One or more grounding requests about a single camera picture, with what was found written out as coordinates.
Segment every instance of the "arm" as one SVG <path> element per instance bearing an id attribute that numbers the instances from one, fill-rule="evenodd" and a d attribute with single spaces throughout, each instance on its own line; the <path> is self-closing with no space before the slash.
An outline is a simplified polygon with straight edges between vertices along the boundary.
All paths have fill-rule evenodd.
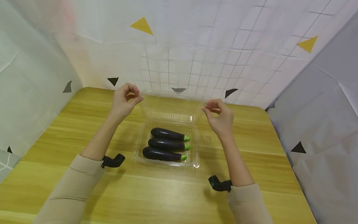
<path id="1" fill-rule="evenodd" d="M 233 112 L 222 100 L 209 100 L 203 111 L 209 125 L 218 136 L 224 150 L 229 175 L 232 182 L 228 202 L 236 223 L 263 224 L 272 223 L 258 184 L 255 184 L 250 172 L 241 158 L 234 136 L 232 125 Z"/>
<path id="2" fill-rule="evenodd" d="M 104 173 L 104 169 L 101 168 L 102 159 L 114 132 L 134 106 L 142 100 L 138 88 L 132 84 L 127 83 L 115 92 L 108 117 L 80 155 L 73 160 L 34 223 L 81 222 L 87 198 Z"/>

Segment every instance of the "beige sleeve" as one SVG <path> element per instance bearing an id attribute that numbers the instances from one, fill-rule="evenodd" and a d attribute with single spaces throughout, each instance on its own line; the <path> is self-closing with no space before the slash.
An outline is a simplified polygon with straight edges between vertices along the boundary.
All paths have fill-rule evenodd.
<path id="1" fill-rule="evenodd" d="M 104 173 L 102 163 L 77 155 L 42 206 L 34 223 L 80 223 L 87 198 Z"/>
<path id="2" fill-rule="evenodd" d="M 230 210 L 238 224 L 273 223 L 258 184 L 233 187 L 227 194 Z"/>

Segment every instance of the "yellow triangle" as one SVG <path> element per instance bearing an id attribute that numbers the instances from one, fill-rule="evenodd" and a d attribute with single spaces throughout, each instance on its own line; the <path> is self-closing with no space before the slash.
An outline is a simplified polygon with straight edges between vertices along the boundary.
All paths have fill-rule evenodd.
<path id="1" fill-rule="evenodd" d="M 311 38 L 309 40 L 302 41 L 297 44 L 297 46 L 301 47 L 303 50 L 307 51 L 308 53 L 312 52 L 313 45 L 316 43 L 318 36 Z"/>
<path id="2" fill-rule="evenodd" d="M 141 18 L 140 20 L 138 20 L 137 22 L 133 23 L 131 25 L 132 28 L 134 29 L 138 29 L 140 31 L 149 33 L 150 35 L 154 36 L 152 31 L 150 30 L 150 27 L 147 23 L 147 20 L 145 19 L 145 17 Z"/>

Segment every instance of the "hand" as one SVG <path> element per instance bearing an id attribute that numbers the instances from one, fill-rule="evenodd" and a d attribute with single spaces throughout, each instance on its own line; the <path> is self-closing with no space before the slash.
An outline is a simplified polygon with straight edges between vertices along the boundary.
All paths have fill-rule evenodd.
<path id="1" fill-rule="evenodd" d="M 211 129 L 219 138 L 232 135 L 232 124 L 234 121 L 234 113 L 220 100 L 209 100 L 205 107 L 202 108 L 206 117 L 208 118 Z M 214 117 L 211 113 L 216 113 L 219 116 Z"/>
<path id="2" fill-rule="evenodd" d="M 131 113 L 134 106 L 142 100 L 143 97 L 139 95 L 138 87 L 126 83 L 114 92 L 110 115 L 114 115 L 117 119 L 124 119 Z"/>

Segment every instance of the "finger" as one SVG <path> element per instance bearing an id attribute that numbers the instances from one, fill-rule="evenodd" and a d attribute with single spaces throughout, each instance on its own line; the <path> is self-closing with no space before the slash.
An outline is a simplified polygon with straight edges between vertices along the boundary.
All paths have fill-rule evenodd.
<path id="1" fill-rule="evenodd" d="M 129 101 L 130 99 L 134 99 L 136 96 L 134 94 L 126 95 L 126 100 Z"/>
<path id="2" fill-rule="evenodd" d="M 138 87 L 129 82 L 124 84 L 120 89 L 122 90 L 123 94 L 125 93 L 126 95 L 130 92 L 134 93 L 136 96 L 139 95 Z"/>
<path id="3" fill-rule="evenodd" d="M 203 107 L 202 110 L 204 111 L 208 120 L 214 118 L 213 114 L 210 112 L 210 110 L 208 108 Z"/>
<path id="4" fill-rule="evenodd" d="M 227 106 L 225 105 L 225 103 L 221 99 L 209 100 L 209 101 L 207 101 L 205 107 L 208 108 L 209 110 L 211 110 L 211 109 L 224 110 L 224 109 L 227 108 Z"/>
<path id="5" fill-rule="evenodd" d="M 220 113 L 221 113 L 221 110 L 220 110 L 220 109 L 211 109 L 210 111 L 213 112 L 213 113 L 216 113 L 216 114 L 220 114 Z"/>
<path id="6" fill-rule="evenodd" d="M 134 107 L 135 105 L 140 103 L 142 100 L 143 100 L 142 96 L 137 96 L 137 97 L 133 98 L 131 101 L 129 101 L 129 104 Z"/>

